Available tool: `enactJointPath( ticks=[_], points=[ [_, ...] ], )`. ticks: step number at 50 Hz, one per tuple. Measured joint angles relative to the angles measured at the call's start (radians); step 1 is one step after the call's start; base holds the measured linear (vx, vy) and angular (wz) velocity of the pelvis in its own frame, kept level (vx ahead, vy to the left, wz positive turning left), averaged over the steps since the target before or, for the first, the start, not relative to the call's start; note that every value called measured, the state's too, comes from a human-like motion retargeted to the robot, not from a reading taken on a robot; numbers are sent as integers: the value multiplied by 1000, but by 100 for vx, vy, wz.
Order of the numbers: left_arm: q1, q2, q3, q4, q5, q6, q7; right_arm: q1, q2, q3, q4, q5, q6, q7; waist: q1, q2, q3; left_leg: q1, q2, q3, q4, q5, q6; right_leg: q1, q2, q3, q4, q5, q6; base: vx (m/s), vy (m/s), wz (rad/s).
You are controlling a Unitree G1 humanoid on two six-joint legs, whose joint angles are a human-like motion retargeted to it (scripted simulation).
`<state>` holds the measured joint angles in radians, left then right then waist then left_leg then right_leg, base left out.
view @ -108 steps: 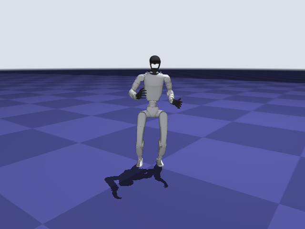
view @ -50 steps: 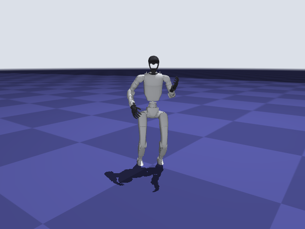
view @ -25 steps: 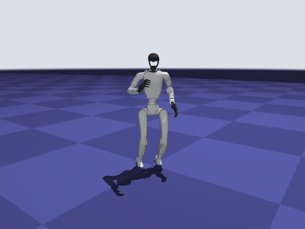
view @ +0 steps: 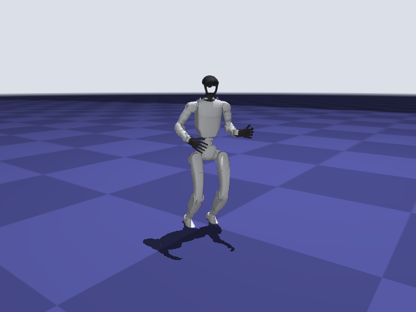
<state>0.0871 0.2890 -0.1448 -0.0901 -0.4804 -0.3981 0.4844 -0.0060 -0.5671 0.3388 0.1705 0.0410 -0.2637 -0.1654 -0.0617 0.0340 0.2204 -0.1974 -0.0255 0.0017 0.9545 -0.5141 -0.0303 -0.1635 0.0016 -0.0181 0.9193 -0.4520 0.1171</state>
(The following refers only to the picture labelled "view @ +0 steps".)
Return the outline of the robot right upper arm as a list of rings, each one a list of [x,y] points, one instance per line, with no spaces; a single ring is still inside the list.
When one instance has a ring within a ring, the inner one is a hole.
[[[181,113],[177,123],[180,123],[181,127],[185,129],[184,123],[189,119],[189,116],[191,115],[191,113],[197,110],[197,108],[198,108],[197,101],[188,102],[185,105],[185,109]]]

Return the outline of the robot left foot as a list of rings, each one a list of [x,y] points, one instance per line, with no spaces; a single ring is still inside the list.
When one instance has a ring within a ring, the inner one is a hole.
[[[218,223],[218,221],[217,221],[217,219],[216,219],[216,216],[209,216],[209,213],[210,212],[208,212],[207,214],[206,214],[206,219],[208,219],[208,221],[210,222],[210,223],[212,223],[212,224],[217,224]]]

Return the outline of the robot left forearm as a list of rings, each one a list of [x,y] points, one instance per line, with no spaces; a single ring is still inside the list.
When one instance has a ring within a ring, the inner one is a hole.
[[[229,127],[228,133],[231,134],[232,137],[237,137],[235,135],[238,135],[239,130],[236,130],[236,128],[233,126]]]

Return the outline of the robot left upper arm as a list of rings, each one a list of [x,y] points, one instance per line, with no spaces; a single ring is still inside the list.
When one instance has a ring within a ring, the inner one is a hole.
[[[224,129],[228,132],[229,127],[233,126],[231,123],[231,105],[225,101],[221,101],[223,104],[223,117],[225,121]]]

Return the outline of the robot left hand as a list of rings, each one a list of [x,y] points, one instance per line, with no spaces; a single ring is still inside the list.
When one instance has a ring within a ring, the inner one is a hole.
[[[238,132],[238,135],[235,135],[236,137],[244,137],[244,138],[251,138],[250,136],[253,136],[253,132],[254,131],[252,131],[252,130],[254,130],[253,129],[253,127],[251,127],[251,129],[249,129],[249,127],[250,127],[250,124],[248,125],[248,127],[245,129],[237,129],[237,130],[239,130],[239,132]],[[250,134],[251,133],[251,134]]]

